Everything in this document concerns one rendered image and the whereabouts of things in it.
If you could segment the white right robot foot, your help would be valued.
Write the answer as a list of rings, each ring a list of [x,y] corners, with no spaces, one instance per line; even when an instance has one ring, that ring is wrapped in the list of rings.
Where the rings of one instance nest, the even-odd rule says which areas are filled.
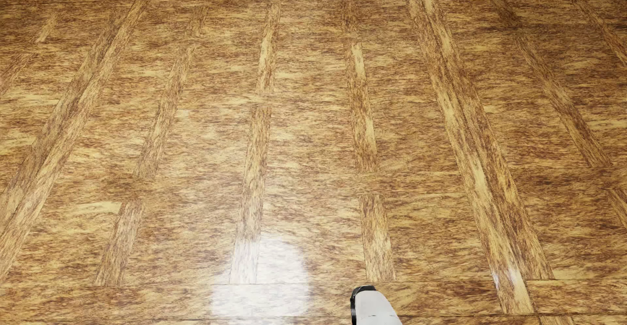
[[[373,285],[352,291],[350,312],[352,325],[403,325],[386,296]]]

